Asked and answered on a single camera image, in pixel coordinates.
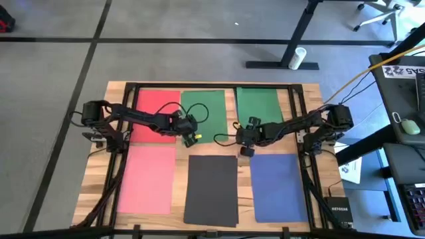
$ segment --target pink mat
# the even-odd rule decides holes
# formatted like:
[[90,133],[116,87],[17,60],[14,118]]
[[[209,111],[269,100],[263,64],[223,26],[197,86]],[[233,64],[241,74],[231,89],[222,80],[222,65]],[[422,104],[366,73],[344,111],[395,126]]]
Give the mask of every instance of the pink mat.
[[117,211],[170,214],[175,157],[174,147],[130,146]]
[[[137,110],[154,114],[168,102],[180,102],[180,92],[163,90],[140,90]],[[177,104],[166,106],[160,113],[173,113],[179,109]],[[175,137],[162,136],[143,125],[133,124],[130,141],[133,143],[175,143]]]

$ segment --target white paper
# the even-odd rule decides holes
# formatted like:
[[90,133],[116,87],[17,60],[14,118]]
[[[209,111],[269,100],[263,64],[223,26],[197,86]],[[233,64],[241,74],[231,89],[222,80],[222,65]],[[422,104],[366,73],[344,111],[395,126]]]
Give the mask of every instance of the white paper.
[[382,66],[385,78],[415,79],[417,73],[425,73],[425,66]]
[[[346,147],[348,147],[348,145],[337,142],[334,146],[334,150],[338,153]],[[357,184],[360,183],[361,159],[362,157],[339,167],[339,174],[343,180]]]

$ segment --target office chair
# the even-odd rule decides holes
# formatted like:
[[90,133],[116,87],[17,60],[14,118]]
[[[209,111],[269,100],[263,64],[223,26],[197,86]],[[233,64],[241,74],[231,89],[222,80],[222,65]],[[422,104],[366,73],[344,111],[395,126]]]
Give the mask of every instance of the office chair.
[[399,28],[398,23],[400,22],[400,14],[402,11],[410,7],[425,7],[425,1],[423,0],[381,0],[378,2],[364,2],[357,6],[357,10],[361,11],[365,8],[365,5],[371,6],[376,10],[382,12],[382,14],[364,21],[357,25],[353,31],[357,32],[361,26],[373,23],[376,21],[384,20],[383,25],[387,24],[388,21],[391,21],[392,33],[394,35],[394,42],[389,44],[389,47],[392,47],[398,41],[397,29]]

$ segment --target white bottle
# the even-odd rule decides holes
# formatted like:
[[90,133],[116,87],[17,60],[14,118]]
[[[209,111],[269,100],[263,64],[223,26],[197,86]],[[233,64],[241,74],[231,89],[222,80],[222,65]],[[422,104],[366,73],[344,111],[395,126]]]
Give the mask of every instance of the white bottle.
[[292,70],[297,70],[301,62],[304,60],[306,54],[307,51],[304,48],[297,47],[295,49],[295,54],[290,61],[289,68]]

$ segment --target green mat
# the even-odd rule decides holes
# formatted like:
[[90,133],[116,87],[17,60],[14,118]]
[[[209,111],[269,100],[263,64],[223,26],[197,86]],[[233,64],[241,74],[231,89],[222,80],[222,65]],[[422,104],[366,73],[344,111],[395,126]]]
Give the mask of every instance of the green mat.
[[261,123],[283,122],[276,89],[237,88],[239,123],[246,127],[250,117],[261,119]]
[[[227,134],[226,103],[224,90],[214,91],[185,91],[181,93],[181,104],[188,110],[193,104],[202,103],[209,111],[208,119],[198,124],[197,134],[202,137],[198,143],[211,143],[215,134]],[[205,119],[206,110],[202,106],[193,107],[190,112],[197,121]],[[218,141],[227,141],[227,136],[217,137]]]

